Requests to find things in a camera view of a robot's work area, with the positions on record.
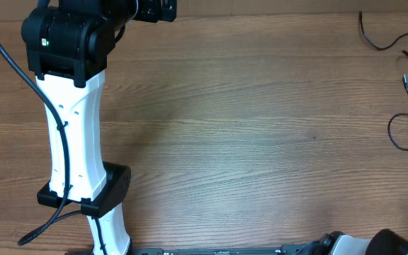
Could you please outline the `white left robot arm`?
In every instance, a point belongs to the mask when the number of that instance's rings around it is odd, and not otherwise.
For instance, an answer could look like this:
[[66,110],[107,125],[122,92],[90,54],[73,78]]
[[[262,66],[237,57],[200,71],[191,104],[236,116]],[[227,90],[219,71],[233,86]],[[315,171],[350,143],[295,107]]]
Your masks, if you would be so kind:
[[52,153],[41,205],[80,205],[94,254],[128,254],[123,200],[131,170],[101,157],[100,104],[107,57],[128,21],[172,22],[175,0],[61,1],[39,4],[22,25],[29,70],[45,94]]

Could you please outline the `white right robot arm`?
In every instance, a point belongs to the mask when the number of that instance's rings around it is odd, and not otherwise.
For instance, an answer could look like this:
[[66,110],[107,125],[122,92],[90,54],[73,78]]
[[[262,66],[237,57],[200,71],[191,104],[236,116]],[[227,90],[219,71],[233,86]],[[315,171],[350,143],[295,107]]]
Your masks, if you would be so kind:
[[312,255],[408,255],[408,240],[390,229],[380,230],[370,239],[343,232],[324,235],[313,246]]

